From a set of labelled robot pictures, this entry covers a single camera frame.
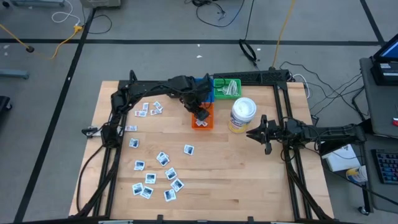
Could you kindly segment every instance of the orange bin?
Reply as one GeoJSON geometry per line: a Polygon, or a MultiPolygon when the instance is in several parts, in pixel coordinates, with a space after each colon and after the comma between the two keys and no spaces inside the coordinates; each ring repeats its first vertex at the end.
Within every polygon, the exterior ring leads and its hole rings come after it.
{"type": "Polygon", "coordinates": [[[195,130],[212,130],[214,128],[214,103],[202,103],[200,107],[205,108],[209,112],[209,116],[205,119],[207,126],[198,126],[196,124],[197,119],[192,114],[192,128],[195,130]]]}

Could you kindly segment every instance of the wooden table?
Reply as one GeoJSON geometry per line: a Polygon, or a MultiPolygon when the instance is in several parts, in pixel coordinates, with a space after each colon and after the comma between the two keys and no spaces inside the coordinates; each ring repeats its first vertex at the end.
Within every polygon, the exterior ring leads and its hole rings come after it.
{"type": "MultiPolygon", "coordinates": [[[[118,82],[103,82],[93,118],[93,125],[107,121],[110,95],[118,82]]],[[[294,118],[311,124],[307,99],[301,83],[288,83],[294,118]]],[[[257,113],[249,128],[259,125],[260,117],[277,119],[272,87],[244,86],[243,96],[257,104],[257,113]]],[[[283,94],[280,93],[285,111],[283,94]]],[[[253,216],[255,221],[293,221],[289,185],[285,164],[280,159],[282,145],[272,141],[271,155],[264,154],[264,145],[249,139],[245,134],[232,133],[227,126],[234,100],[217,100],[215,103],[215,128],[212,131],[195,131],[191,128],[191,114],[177,99],[168,96],[144,98],[130,111],[126,125],[137,125],[138,132],[125,133],[118,178],[114,192],[111,218],[155,220],[164,215],[165,220],[224,220],[244,221],[253,216]],[[138,118],[143,102],[159,101],[164,107],[161,115],[138,118]],[[129,140],[138,138],[139,147],[129,147],[129,140]],[[183,153],[185,144],[195,146],[193,156],[183,153]],[[170,156],[170,163],[162,167],[156,160],[160,151],[170,156]],[[134,161],[146,162],[144,171],[134,171],[134,161]],[[185,184],[177,199],[166,202],[164,191],[170,189],[165,170],[174,167],[178,178],[185,184]],[[131,186],[144,183],[146,173],[156,173],[156,184],[150,199],[133,196],[131,186]]],[[[100,138],[87,141],[82,165],[101,145],[100,138]]],[[[92,196],[98,186],[104,150],[88,165],[81,185],[80,206],[92,196]]],[[[307,188],[326,214],[333,217],[325,176],[319,156],[301,150],[307,188]]],[[[301,217],[305,217],[302,197],[297,189],[301,217]]],[[[107,189],[103,194],[101,210],[107,189]]],[[[76,193],[70,214],[76,213],[76,193]]]]}

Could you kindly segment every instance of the concrete floor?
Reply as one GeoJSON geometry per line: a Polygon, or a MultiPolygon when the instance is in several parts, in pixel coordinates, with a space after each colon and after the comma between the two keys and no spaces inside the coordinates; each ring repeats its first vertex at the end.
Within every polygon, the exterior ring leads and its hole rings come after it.
{"type": "MultiPolygon", "coordinates": [[[[81,6],[70,0],[74,14],[81,19],[81,6]]],[[[395,0],[367,0],[384,40],[398,32],[395,22],[398,15],[395,0]]],[[[236,13],[241,1],[219,1],[227,11],[227,18],[236,13]]],[[[123,1],[121,9],[99,10],[96,15],[106,14],[113,21],[107,34],[89,34],[88,39],[228,39],[243,38],[246,31],[251,1],[246,1],[240,15],[229,26],[215,28],[201,23],[192,4],[183,0],[134,0],[123,1]]],[[[249,40],[276,40],[289,8],[289,0],[257,0],[249,26],[249,40]]],[[[68,11],[69,7],[42,7],[34,5],[0,7],[0,23],[20,38],[64,39],[71,34],[76,23],[74,18],[54,24],[52,13],[68,11]]],[[[216,22],[219,16],[211,6],[200,9],[200,15],[216,22]]],[[[90,31],[107,29],[106,19],[95,19],[90,31]]],[[[0,39],[9,38],[0,31],[0,39]]],[[[339,40],[377,41],[359,0],[301,0],[297,1],[284,40],[339,40]]],[[[55,44],[32,44],[38,52],[52,54],[55,44]]],[[[75,54],[77,44],[66,44],[55,60],[42,60],[28,54],[19,44],[0,43],[0,67],[30,71],[30,79],[0,78],[0,95],[7,95],[14,103],[13,110],[2,121],[0,129],[0,223],[12,222],[30,173],[39,153],[53,115],[60,90],[75,54]]],[[[258,66],[266,70],[272,63],[275,45],[253,45],[258,66]]],[[[376,46],[280,46],[277,67],[285,60],[304,64],[333,88],[359,73],[359,59],[374,54],[376,46]]],[[[302,74],[308,82],[320,84],[311,73],[300,67],[284,65],[293,74],[302,74]]],[[[133,69],[138,79],[164,80],[176,75],[201,77],[205,73],[239,72],[254,70],[237,45],[231,44],[85,44],[75,76],[54,132],[43,169],[27,209],[24,221],[65,218],[68,215],[75,190],[78,171],[86,144],[80,133],[91,124],[96,99],[103,80],[127,79],[133,69]]],[[[348,90],[363,85],[360,79],[348,90]]],[[[320,101],[322,92],[310,86],[313,106],[320,101]]],[[[345,96],[349,101],[352,95],[345,96]]],[[[367,111],[365,95],[357,102],[367,111]]],[[[312,110],[317,113],[328,101],[312,110]]],[[[340,99],[318,114],[319,126],[358,123],[358,115],[340,99]]],[[[356,211],[363,205],[362,193],[357,187],[326,173],[326,181],[335,217],[346,222],[394,223],[398,215],[375,211],[365,217],[356,211]]]]}

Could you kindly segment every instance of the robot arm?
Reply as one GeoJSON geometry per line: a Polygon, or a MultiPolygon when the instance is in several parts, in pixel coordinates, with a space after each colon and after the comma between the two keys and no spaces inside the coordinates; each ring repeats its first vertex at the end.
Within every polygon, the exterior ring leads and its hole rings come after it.
{"type": "Polygon", "coordinates": [[[323,142],[327,144],[338,142],[341,146],[349,143],[366,141],[363,129],[356,124],[341,127],[318,128],[307,125],[294,118],[287,118],[284,128],[276,125],[276,121],[268,121],[266,115],[261,116],[258,128],[247,132],[247,137],[266,145],[266,154],[272,151],[270,140],[277,140],[287,146],[303,148],[309,142],[323,142]]]}
{"type": "Polygon", "coordinates": [[[181,75],[164,82],[138,82],[131,70],[129,84],[111,95],[111,121],[105,123],[101,130],[103,145],[106,147],[119,146],[118,126],[121,116],[133,109],[138,101],[146,96],[167,94],[173,98],[180,98],[184,107],[197,119],[203,121],[209,116],[209,112],[200,106],[202,101],[206,100],[211,88],[212,82],[209,74],[206,74],[200,81],[181,75]]]}

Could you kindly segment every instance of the green bin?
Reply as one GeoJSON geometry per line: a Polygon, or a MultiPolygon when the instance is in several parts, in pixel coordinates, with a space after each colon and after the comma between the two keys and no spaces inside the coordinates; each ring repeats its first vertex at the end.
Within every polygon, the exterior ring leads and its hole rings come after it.
{"type": "Polygon", "coordinates": [[[214,86],[216,87],[214,91],[214,96],[216,99],[219,100],[230,100],[230,99],[238,99],[242,96],[242,84],[240,79],[235,79],[235,78],[225,78],[225,86],[228,86],[231,80],[236,81],[236,86],[238,87],[238,94],[236,96],[231,96],[231,95],[224,95],[222,91],[218,91],[217,87],[221,87],[224,84],[224,79],[223,78],[215,78],[214,79],[214,86]]]}

